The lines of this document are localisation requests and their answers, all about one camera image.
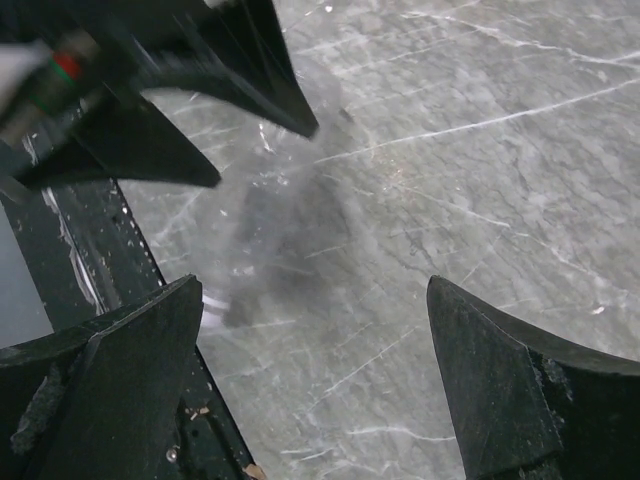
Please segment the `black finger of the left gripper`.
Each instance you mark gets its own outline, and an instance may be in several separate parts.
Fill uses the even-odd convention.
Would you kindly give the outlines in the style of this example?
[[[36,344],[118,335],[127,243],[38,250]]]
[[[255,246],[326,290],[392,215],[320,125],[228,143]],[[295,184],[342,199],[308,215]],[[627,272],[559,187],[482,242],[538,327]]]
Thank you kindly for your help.
[[[298,83],[274,3],[221,1],[201,22],[188,20],[168,43],[176,87],[203,93],[303,138],[319,122]]]

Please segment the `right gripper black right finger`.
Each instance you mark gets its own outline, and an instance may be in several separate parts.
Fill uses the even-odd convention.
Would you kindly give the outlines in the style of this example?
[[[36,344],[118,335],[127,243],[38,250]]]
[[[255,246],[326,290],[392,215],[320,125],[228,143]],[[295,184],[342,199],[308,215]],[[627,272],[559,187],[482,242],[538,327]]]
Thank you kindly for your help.
[[[468,479],[636,479],[639,364],[430,279],[436,358]]]

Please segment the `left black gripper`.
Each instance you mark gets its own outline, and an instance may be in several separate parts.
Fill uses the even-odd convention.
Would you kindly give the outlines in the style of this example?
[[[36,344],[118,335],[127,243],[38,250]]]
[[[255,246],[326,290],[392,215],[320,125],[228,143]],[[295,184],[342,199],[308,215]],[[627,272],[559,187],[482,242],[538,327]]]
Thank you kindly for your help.
[[[14,150],[42,118],[107,86],[118,97],[176,88],[179,45],[210,18],[207,1],[4,1],[1,147]],[[214,188],[221,174],[151,102],[78,104],[45,124],[52,146],[19,171],[45,189],[136,180]]]

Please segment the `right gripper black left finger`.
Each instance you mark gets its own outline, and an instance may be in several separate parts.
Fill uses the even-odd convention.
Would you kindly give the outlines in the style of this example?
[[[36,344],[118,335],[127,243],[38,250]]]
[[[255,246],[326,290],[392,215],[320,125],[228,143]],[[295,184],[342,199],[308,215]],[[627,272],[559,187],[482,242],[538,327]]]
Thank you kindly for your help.
[[[4,479],[151,479],[195,351],[192,275],[1,351]]]

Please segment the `clear plastic bottle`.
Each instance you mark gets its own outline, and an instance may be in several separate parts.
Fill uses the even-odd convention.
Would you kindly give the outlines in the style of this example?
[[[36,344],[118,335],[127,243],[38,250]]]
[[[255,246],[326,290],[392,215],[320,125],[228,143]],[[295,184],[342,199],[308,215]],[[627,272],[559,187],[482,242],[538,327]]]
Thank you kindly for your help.
[[[247,146],[226,168],[232,178],[223,186],[215,281],[203,296],[207,326],[223,325],[232,302],[255,285],[276,258],[313,162],[325,155],[331,131],[348,118],[336,76],[303,71],[298,80],[319,123],[312,137],[253,121],[245,130]]]

